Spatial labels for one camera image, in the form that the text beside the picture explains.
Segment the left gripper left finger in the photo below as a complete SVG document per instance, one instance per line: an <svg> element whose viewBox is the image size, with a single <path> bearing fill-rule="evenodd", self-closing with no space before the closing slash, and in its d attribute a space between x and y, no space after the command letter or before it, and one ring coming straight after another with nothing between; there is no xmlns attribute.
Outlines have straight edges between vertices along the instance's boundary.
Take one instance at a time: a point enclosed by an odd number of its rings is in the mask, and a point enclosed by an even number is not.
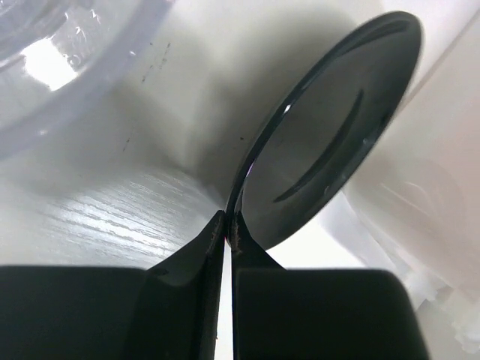
<svg viewBox="0 0 480 360"><path fill-rule="evenodd" d="M3 359L213 359L224 223L148 268L1 268Z"/></svg>

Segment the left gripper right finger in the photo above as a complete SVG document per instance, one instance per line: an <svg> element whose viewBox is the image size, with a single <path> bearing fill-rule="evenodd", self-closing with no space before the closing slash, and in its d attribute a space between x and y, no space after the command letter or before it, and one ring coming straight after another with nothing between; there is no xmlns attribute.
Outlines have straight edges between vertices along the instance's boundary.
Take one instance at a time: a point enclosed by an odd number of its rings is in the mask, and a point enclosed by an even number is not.
<svg viewBox="0 0 480 360"><path fill-rule="evenodd" d="M379 269L288 270L230 225L235 359L427 359L404 286Z"/></svg>

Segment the translucent plastic bin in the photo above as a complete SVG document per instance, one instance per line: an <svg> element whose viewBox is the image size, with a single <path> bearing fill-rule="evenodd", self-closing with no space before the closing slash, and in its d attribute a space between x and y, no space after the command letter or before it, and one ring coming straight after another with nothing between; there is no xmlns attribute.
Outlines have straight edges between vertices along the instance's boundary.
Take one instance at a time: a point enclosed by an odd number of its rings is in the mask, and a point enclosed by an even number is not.
<svg viewBox="0 0 480 360"><path fill-rule="evenodd" d="M406 287L433 359L479 357L479 3L319 215Z"/></svg>

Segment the black plate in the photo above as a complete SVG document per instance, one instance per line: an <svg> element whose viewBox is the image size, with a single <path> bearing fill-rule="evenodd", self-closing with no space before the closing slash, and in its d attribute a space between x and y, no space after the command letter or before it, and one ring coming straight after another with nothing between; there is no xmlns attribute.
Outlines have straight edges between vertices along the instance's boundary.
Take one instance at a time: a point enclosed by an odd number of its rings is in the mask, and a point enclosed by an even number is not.
<svg viewBox="0 0 480 360"><path fill-rule="evenodd" d="M392 11L332 46L262 123L226 205L227 239L273 248L349 181L389 126L422 45L417 16Z"/></svg>

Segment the clear plastic cup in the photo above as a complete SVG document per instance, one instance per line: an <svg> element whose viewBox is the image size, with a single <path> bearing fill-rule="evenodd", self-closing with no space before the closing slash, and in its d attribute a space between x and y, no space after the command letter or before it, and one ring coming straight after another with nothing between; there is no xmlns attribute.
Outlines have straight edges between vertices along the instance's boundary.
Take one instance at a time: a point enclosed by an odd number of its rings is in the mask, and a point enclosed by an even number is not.
<svg viewBox="0 0 480 360"><path fill-rule="evenodd" d="M1 156L77 118L110 90L171 1L2 1Z"/></svg>

